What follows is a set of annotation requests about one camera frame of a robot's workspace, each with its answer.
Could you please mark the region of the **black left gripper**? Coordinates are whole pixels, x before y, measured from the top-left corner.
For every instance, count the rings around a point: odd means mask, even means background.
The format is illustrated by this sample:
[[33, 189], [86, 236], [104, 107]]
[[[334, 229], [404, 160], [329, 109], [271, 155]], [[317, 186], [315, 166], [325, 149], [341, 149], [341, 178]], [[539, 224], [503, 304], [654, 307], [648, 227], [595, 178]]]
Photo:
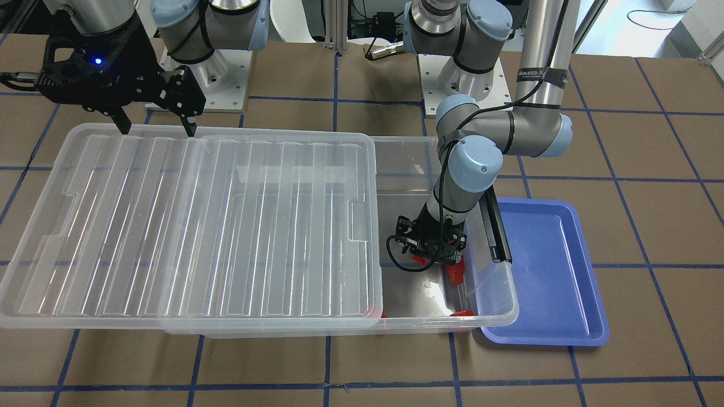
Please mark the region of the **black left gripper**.
[[414, 220], [401, 215], [395, 226], [395, 241], [402, 245], [403, 254], [454, 266], [462, 260], [467, 235], [463, 222], [454, 225], [446, 219], [441, 225], [431, 215], [420, 215]]

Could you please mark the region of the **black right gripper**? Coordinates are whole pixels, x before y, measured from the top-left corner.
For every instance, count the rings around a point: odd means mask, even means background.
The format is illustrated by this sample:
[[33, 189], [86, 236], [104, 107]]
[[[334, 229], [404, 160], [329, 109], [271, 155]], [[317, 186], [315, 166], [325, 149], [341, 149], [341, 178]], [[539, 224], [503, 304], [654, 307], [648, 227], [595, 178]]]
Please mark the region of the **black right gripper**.
[[188, 137], [196, 136], [196, 118], [206, 106], [191, 68], [165, 71], [158, 64], [136, 12], [111, 30], [82, 34], [67, 11], [57, 11], [34, 86], [52, 102], [108, 115], [124, 135], [132, 127], [124, 111], [130, 103], [155, 103], [176, 114]]

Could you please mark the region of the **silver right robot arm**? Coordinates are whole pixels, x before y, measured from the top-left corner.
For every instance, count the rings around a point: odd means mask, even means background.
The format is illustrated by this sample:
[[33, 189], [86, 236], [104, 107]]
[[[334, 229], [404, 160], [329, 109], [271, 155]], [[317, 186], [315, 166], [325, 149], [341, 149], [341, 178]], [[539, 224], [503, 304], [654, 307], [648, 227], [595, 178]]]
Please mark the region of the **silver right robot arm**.
[[132, 1], [46, 1], [52, 30], [33, 89], [50, 101], [108, 116], [127, 134], [124, 107], [153, 103], [178, 116], [189, 137], [206, 96], [192, 68], [221, 50], [253, 51], [268, 38], [268, 1], [153, 1], [153, 23], [178, 67], [167, 71]]

